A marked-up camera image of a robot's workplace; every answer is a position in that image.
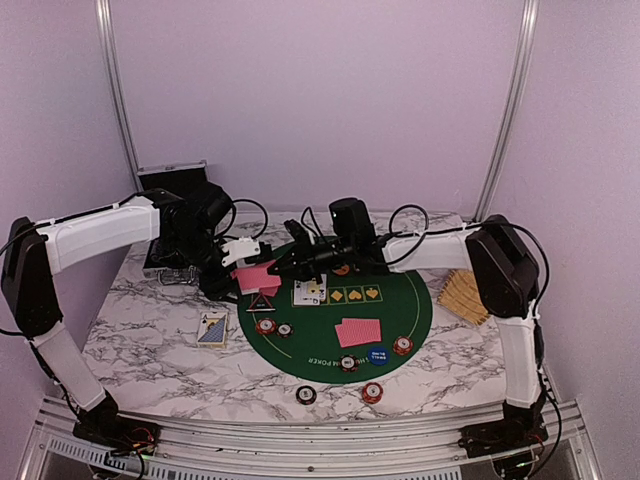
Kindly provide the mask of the red backed card deck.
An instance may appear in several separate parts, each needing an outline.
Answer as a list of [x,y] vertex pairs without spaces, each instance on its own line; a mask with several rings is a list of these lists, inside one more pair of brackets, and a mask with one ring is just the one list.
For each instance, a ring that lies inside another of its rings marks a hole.
[[278,275],[271,275],[268,269],[275,263],[274,260],[249,267],[238,268],[231,274],[238,283],[243,295],[257,293],[261,289],[276,288],[281,285]]

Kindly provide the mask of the dealt red card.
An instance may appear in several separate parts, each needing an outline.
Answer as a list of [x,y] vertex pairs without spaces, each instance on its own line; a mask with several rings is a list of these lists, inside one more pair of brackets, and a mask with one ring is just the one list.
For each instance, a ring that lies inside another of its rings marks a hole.
[[359,324],[338,324],[336,335],[341,348],[349,348],[369,343],[367,330]]
[[279,286],[262,287],[259,289],[259,293],[267,297],[275,297],[279,291]]

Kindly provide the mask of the red chip stack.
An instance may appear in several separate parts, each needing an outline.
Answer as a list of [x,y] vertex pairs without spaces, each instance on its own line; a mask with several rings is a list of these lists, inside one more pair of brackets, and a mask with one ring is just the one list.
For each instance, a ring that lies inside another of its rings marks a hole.
[[277,331],[278,325],[272,318],[262,318],[256,322],[255,330],[259,335],[271,335]]
[[378,382],[368,382],[361,389],[362,400],[367,404],[379,403],[383,394],[383,387]]
[[412,352],[414,342],[407,336],[399,336],[393,344],[393,351],[399,356],[406,356]]

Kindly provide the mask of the dark hundred chip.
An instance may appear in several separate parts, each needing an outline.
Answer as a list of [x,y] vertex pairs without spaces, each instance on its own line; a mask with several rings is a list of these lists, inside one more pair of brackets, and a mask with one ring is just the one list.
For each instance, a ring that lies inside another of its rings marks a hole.
[[294,332],[293,327],[288,323],[282,323],[277,327],[276,333],[281,338],[288,338]]

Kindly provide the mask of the dealt red card front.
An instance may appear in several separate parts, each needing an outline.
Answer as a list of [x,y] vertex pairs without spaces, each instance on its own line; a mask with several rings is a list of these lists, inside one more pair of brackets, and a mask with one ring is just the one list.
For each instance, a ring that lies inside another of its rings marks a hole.
[[359,324],[338,324],[336,335],[341,348],[349,348],[369,343],[367,330]]

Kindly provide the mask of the dark chip stack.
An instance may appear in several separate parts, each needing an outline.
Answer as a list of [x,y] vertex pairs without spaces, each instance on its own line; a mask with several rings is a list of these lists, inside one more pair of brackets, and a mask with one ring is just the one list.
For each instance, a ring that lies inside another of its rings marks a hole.
[[302,405],[311,405],[316,401],[317,393],[313,387],[302,385],[296,390],[295,398]]
[[354,373],[358,370],[360,365],[359,359],[351,354],[342,355],[339,358],[338,366],[345,373]]

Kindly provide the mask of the blue small blind button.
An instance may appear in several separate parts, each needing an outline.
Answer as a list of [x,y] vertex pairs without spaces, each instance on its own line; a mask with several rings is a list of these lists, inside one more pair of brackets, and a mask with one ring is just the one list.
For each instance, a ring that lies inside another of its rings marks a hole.
[[390,362],[390,358],[390,352],[385,347],[372,347],[367,352],[368,361],[375,366],[387,365]]

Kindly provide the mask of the red chip stack front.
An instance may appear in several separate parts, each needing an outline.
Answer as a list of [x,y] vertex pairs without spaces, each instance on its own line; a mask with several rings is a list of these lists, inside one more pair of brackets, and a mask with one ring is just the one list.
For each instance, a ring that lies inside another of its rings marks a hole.
[[368,382],[361,389],[362,400],[367,404],[379,403],[383,394],[383,387],[378,382]]

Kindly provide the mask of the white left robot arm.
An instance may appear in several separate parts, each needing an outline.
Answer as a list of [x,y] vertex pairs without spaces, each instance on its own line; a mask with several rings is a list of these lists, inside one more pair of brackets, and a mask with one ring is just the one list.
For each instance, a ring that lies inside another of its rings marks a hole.
[[199,273],[205,296],[231,290],[231,267],[266,251],[257,237],[225,240],[217,225],[234,210],[218,185],[205,182],[187,198],[163,189],[64,218],[16,219],[2,247],[1,292],[16,324],[46,371],[75,401],[86,426],[106,445],[125,438],[126,423],[108,391],[92,373],[63,323],[53,278],[63,270],[134,244],[158,241]]

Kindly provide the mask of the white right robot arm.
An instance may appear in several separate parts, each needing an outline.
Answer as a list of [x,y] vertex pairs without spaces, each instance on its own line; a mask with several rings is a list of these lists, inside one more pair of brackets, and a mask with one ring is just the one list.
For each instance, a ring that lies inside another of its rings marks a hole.
[[525,410],[543,400],[539,369],[544,342],[538,324],[540,267],[521,234],[524,228],[502,215],[479,224],[420,233],[376,233],[365,203],[355,197],[330,204],[335,236],[312,240],[300,222],[285,228],[292,246],[268,271],[291,280],[307,281],[349,265],[366,273],[404,273],[424,269],[469,270],[481,304],[496,320],[506,367],[506,405],[516,408],[501,419],[495,438],[515,448],[534,431]]

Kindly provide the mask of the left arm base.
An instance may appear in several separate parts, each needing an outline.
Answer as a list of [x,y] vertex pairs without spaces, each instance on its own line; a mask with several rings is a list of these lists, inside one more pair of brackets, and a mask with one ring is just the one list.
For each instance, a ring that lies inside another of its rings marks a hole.
[[120,452],[152,453],[158,443],[161,428],[158,424],[117,416],[106,425],[77,421],[73,427],[76,438]]

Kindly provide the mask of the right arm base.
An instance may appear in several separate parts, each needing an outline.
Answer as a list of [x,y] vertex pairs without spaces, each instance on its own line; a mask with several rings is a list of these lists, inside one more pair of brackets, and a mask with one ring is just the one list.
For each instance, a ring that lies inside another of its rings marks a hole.
[[458,446],[468,458],[477,458],[542,444],[548,438],[545,427],[526,430],[518,422],[498,420],[461,428]]

